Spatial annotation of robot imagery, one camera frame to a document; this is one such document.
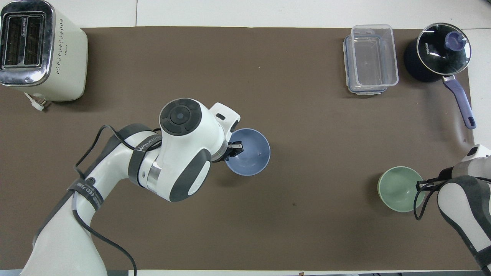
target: plastic food container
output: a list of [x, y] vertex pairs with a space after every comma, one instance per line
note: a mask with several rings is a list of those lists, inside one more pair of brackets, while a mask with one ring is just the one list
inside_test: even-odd
[[399, 81], [392, 27], [356, 25], [343, 42], [346, 85], [358, 95], [380, 94]]

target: lid knob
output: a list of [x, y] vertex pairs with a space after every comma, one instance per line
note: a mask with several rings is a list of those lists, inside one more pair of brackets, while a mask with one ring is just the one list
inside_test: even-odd
[[445, 48], [452, 51], [461, 51], [467, 42], [464, 36], [458, 31], [451, 31], [445, 37]]

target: green bowl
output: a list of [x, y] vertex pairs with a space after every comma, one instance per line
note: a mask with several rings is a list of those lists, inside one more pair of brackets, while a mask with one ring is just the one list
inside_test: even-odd
[[[397, 166], [384, 172], [379, 179], [377, 190], [382, 201], [397, 212], [410, 212], [416, 197], [416, 182], [423, 180], [419, 173], [409, 167]], [[425, 198], [420, 193], [416, 201], [418, 207]]]

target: brown table mat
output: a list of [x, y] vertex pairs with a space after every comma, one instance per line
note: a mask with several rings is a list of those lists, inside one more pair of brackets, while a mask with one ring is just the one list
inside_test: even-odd
[[[45, 113], [2, 87], [0, 269], [22, 268], [32, 238], [77, 177], [73, 164], [103, 124], [158, 127], [162, 106], [221, 102], [269, 140], [254, 177], [214, 164], [193, 197], [169, 203], [122, 181], [92, 226], [141, 269], [467, 270], [477, 264], [438, 212], [422, 221], [377, 194], [393, 166], [423, 178], [473, 144], [441, 82], [418, 83], [403, 50], [418, 30], [394, 30], [399, 83], [382, 95], [347, 91], [342, 40], [329, 28], [86, 28], [85, 94]], [[467, 72], [458, 76], [468, 91]], [[94, 153], [99, 153], [106, 133]], [[95, 158], [90, 156], [85, 166]], [[126, 257], [95, 239], [108, 269]]]

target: blue bowl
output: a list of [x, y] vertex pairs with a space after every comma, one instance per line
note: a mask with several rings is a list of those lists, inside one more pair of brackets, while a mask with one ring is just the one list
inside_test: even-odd
[[243, 176], [258, 174], [270, 161], [271, 148], [268, 140], [259, 131], [243, 128], [232, 133], [231, 142], [242, 141], [244, 151], [225, 161], [234, 173]]

